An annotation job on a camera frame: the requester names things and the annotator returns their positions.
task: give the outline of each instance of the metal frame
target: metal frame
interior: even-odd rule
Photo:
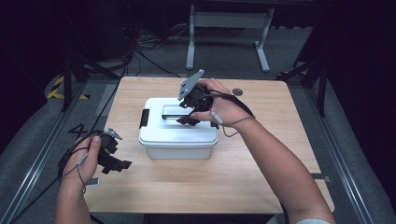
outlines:
[[[259,56],[263,72],[269,72],[270,67],[264,54],[264,42],[270,28],[274,10],[271,8],[267,13],[220,13],[195,11],[195,6],[190,9],[190,42],[187,53],[186,68],[194,67],[195,54],[195,27],[237,27],[249,29],[262,29],[260,41],[255,41],[255,49]]]

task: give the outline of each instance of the yellow tape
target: yellow tape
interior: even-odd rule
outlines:
[[[62,82],[64,82],[64,76],[60,75],[58,79],[56,79],[55,83],[53,84],[52,90],[49,92],[49,95],[47,98],[56,98],[56,99],[64,99],[63,94],[56,93],[59,87],[61,86]],[[79,96],[80,100],[89,100],[90,95],[89,94],[81,94]]]

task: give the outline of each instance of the container lid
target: container lid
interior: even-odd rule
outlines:
[[[177,116],[163,119],[163,115],[190,114],[191,108],[183,108],[179,104],[177,98],[149,98],[146,101],[143,114],[148,114],[147,122],[141,124],[139,131],[139,141],[143,146],[213,147],[218,142],[218,129],[210,121],[191,126],[178,123]]]

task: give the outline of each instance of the person's arm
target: person's arm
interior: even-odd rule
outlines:
[[[74,153],[67,162],[58,193],[55,215],[56,224],[92,223],[90,212],[83,195],[83,182],[87,183],[96,171],[100,146],[101,138],[99,136],[87,138],[77,147],[77,149],[85,149]],[[80,161],[86,153],[88,153],[88,157],[77,168],[76,165],[78,161]]]
[[[200,80],[199,83],[209,90],[230,94],[228,89],[213,78]],[[249,117],[242,108],[220,97],[215,97],[212,110],[225,123]],[[195,112],[191,117],[216,122],[208,111]],[[231,127],[241,134],[274,194],[288,211],[290,223],[307,218],[335,223],[332,212],[311,174],[285,145],[255,119],[243,119]]]

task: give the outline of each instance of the person's hand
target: person's hand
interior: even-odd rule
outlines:
[[[84,184],[91,180],[96,171],[100,146],[101,138],[99,136],[89,137],[82,141],[64,167],[62,184],[84,188]],[[85,161],[78,165],[78,162],[87,153]]]
[[[198,84],[207,87],[211,93],[216,94],[215,91],[220,91],[222,93],[231,94],[230,90],[224,87],[218,80],[214,78],[210,79],[201,79],[198,81]],[[224,121],[224,123],[233,123],[240,119],[244,119],[250,117],[250,115],[241,107],[234,104],[233,102],[223,99],[221,97],[214,97],[214,102],[212,109],[219,115],[219,117]],[[209,120],[216,123],[216,120],[210,114],[210,111],[206,112],[194,112],[191,114],[193,119],[198,120]],[[233,128],[237,128],[242,122],[235,123],[231,125]]]

